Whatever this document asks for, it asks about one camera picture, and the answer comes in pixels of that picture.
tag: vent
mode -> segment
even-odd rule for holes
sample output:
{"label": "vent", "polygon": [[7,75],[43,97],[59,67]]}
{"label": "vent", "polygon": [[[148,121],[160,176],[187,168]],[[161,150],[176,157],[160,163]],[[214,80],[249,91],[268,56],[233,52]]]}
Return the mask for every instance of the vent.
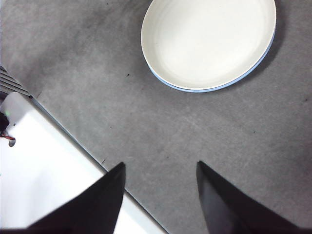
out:
{"label": "vent", "polygon": [[16,80],[9,76],[2,66],[0,66],[0,91],[4,95],[8,95],[11,92],[19,92],[26,96],[30,96],[30,94]]}

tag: stacked plates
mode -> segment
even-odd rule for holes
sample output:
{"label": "stacked plates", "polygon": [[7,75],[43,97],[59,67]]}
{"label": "stacked plates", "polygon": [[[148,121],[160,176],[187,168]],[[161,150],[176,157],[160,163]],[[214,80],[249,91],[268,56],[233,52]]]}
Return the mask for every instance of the stacked plates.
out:
{"label": "stacked plates", "polygon": [[186,92],[209,92],[248,75],[275,32],[274,0],[154,0],[141,45],[153,74]]}

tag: red wire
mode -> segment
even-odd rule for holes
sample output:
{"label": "red wire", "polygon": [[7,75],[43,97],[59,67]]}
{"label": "red wire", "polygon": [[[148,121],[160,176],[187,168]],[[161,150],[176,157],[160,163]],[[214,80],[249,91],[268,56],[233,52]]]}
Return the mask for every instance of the red wire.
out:
{"label": "red wire", "polygon": [[3,138],[8,139],[8,140],[15,140],[14,137],[5,136],[4,134],[1,134],[0,137],[3,137]]}

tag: plate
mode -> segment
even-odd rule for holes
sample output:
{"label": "plate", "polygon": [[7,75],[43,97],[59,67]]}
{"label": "plate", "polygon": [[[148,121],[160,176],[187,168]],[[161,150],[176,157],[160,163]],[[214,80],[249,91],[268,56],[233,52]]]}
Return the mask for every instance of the plate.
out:
{"label": "plate", "polygon": [[248,75],[275,32],[274,0],[153,0],[141,45],[153,74],[187,92],[209,92]]}

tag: wire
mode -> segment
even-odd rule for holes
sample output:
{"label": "wire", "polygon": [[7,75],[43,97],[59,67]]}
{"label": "wire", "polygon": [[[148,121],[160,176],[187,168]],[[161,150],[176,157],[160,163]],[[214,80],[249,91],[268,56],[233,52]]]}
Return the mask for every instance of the wire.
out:
{"label": "wire", "polygon": [[15,140],[14,137],[6,136],[6,135],[3,134],[3,133],[0,134],[0,137],[5,138],[5,139],[8,139],[8,140]]}

